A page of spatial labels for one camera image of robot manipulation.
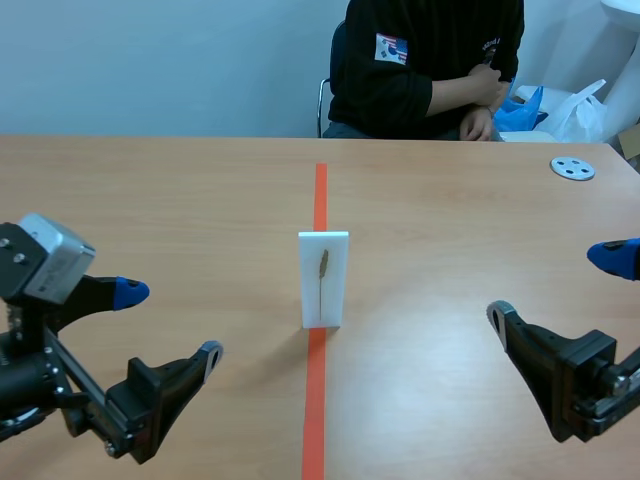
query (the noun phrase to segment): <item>chair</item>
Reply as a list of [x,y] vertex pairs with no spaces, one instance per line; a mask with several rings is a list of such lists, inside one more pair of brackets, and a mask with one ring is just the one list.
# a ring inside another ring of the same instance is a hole
[[347,28],[344,22],[340,22],[340,25],[333,33],[333,39],[331,40],[331,57],[329,60],[329,78],[326,78],[320,82],[320,94],[318,95],[318,138],[322,138],[322,98],[324,96],[324,86],[329,83],[331,93],[335,95],[336,85],[333,83],[337,78],[337,73],[342,63],[344,62],[344,50],[347,43]]

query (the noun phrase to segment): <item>black sweatshirt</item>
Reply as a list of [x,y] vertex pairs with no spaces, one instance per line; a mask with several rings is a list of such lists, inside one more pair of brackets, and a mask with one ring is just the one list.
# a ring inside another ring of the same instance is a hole
[[378,138],[458,128],[468,106],[426,118],[432,82],[465,77],[481,63],[512,81],[523,10],[523,0],[351,0],[329,118]]

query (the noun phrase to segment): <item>screw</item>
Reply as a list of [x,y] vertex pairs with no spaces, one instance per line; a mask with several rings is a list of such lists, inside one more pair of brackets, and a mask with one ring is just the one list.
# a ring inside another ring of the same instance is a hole
[[108,440],[104,442],[104,451],[107,452],[107,455],[110,457],[116,456],[116,448],[113,446],[113,443]]
[[622,375],[616,377],[613,382],[613,388],[611,389],[611,393],[614,397],[621,397],[625,393],[629,391],[629,386],[631,385],[631,381],[629,377],[624,377]]

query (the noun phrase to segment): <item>round metal plate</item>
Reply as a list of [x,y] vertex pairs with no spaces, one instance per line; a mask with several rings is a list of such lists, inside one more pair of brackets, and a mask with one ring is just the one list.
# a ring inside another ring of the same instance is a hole
[[551,170],[561,177],[579,182],[591,180],[596,174],[596,169],[589,163],[572,157],[554,158],[551,160]]

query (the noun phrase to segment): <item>red line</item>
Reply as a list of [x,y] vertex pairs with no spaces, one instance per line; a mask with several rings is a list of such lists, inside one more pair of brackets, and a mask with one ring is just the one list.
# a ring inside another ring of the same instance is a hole
[[[313,231],[327,231],[327,164],[316,165]],[[309,330],[307,353],[307,400],[302,434],[302,480],[324,480],[324,415],[327,331]]]
[[327,231],[327,164],[316,165],[316,195],[313,205],[313,231]]

